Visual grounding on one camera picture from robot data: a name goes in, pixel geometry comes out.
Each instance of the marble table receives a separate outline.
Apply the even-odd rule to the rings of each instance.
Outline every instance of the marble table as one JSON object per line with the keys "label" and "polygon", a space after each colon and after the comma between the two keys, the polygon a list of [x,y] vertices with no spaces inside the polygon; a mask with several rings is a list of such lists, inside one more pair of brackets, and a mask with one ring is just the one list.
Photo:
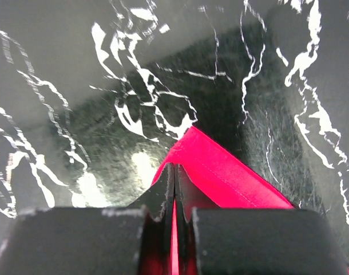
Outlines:
{"label": "marble table", "polygon": [[31,207],[132,202],[191,125],[349,263],[349,0],[0,0],[0,247]]}

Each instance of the black marble surface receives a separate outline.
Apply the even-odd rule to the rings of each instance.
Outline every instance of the black marble surface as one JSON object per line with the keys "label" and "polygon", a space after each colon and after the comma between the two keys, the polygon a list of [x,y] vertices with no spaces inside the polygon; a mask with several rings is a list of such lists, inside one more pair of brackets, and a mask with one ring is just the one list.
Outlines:
{"label": "black marble surface", "polygon": [[349,262],[349,0],[0,0],[0,247],[26,208],[132,202],[191,125]]}

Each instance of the red fabric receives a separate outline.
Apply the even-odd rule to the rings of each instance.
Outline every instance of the red fabric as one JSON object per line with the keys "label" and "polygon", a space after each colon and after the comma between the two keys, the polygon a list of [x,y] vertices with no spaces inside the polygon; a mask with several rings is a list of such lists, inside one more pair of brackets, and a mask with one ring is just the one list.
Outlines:
{"label": "red fabric", "polygon": [[[170,149],[152,184],[167,163],[182,164],[192,182],[220,207],[293,208],[271,184],[195,127]],[[176,215],[172,225],[172,274],[178,275]]]}

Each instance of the marble countertop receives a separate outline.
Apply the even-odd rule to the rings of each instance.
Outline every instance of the marble countertop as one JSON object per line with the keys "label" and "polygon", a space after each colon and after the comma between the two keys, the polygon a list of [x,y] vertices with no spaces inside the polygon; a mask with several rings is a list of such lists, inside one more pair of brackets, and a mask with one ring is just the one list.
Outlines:
{"label": "marble countertop", "polygon": [[191,125],[349,262],[349,0],[0,1],[0,247],[26,208],[132,202]]}

